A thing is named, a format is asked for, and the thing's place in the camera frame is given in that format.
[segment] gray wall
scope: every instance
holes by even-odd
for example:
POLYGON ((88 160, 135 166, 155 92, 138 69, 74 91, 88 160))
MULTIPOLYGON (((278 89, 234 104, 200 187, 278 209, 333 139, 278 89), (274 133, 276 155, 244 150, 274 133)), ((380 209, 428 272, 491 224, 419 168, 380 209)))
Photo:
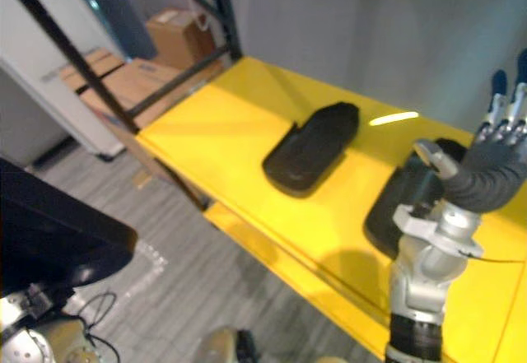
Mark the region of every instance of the gray wall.
MULTIPOLYGON (((132 0, 148 18, 184 0, 132 0)), ((233 0, 243 50, 474 129, 499 67, 515 77, 527 0, 233 0)))
POLYGON ((0 68, 0 154, 26 166, 68 136, 0 68))

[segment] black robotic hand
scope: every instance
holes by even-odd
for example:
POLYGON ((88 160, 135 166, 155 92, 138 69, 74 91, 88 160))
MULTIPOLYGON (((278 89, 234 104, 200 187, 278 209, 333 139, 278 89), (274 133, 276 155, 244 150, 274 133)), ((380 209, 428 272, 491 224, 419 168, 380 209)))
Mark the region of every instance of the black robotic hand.
POLYGON ((527 49, 518 57, 518 77, 506 101, 506 74, 492 79, 492 99, 483 124, 463 161, 446 155, 434 142, 417 140, 414 148, 434 168, 444 198, 467 211, 484 213, 507 204, 527 178, 527 49))

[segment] brown cardboard box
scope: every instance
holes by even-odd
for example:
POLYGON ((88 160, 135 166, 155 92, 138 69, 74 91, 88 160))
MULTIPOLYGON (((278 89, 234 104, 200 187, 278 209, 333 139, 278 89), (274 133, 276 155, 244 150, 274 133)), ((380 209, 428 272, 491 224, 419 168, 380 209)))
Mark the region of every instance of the brown cardboard box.
MULTIPOLYGON (((152 107, 135 118, 137 125, 142 128, 157 119, 161 114, 170 109, 193 87, 196 87, 216 76, 222 70, 220 62, 212 63, 203 71, 188 79, 183 85, 176 87, 173 91, 161 98, 152 107)), ((162 66, 136 58, 118 70, 112 72, 103 79, 110 91, 116 96, 117 101, 125 108, 130 109, 145 97, 160 89, 168 81, 176 77, 179 70, 172 67, 162 66)), ((166 170, 159 165, 154 158, 147 153, 136 141, 135 136, 123 129, 111 110, 100 100, 99 96, 88 89, 80 97, 95 112, 101 121, 112 131, 115 136, 126 146, 127 150, 141 162, 143 168, 151 175, 161 177, 173 182, 166 170)), ((197 197, 204 199, 191 184, 185 183, 197 197)))
MULTIPOLYGON (((84 59, 90 64, 91 69, 98 77, 103 77, 124 64, 123 59, 103 48, 91 51, 84 59)), ((86 81, 73 65, 67 65, 58 74, 63 82, 66 83, 66 86, 73 91, 83 91, 87 88, 86 81)))
MULTIPOLYGON (((221 70, 222 64, 220 62, 212 63, 138 115, 135 118, 136 124, 140 128, 147 126, 176 104, 189 90, 210 80, 221 70)), ((179 74, 180 71, 175 68, 136 58, 105 77, 103 82, 115 95, 117 101, 128 110, 179 74)), ((101 112, 110 122, 117 123, 110 109, 100 100, 93 89, 83 92, 81 98, 92 109, 101 112)))
POLYGON ((171 67, 185 70, 215 49, 210 29, 201 31, 190 11, 165 9, 147 21, 147 29, 159 52, 155 61, 171 67))

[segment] lower yellow shelf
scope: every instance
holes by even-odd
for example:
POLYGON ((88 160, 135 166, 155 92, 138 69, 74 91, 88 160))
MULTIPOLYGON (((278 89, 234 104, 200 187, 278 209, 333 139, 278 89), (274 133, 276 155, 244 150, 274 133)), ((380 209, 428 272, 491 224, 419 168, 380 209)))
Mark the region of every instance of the lower yellow shelf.
POLYGON ((301 260, 274 244, 221 203, 216 202, 208 208, 204 216, 364 347, 380 359, 384 357, 389 337, 387 327, 357 308, 343 291, 335 290, 323 276, 317 276, 301 260))

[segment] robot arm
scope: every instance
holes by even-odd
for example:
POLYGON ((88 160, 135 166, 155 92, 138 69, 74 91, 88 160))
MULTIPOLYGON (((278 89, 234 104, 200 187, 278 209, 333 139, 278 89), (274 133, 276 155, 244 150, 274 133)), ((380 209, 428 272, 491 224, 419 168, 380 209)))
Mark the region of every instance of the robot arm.
POLYGON ((507 204, 527 178, 527 50, 518 59, 515 92, 505 109, 506 76, 492 80, 492 100, 461 164, 434 142, 414 149, 441 179, 445 194, 428 212, 399 205, 394 222, 403 232, 390 275, 390 341, 386 362, 441 361, 441 325, 447 291, 469 258, 483 249, 472 236, 481 213, 507 204))

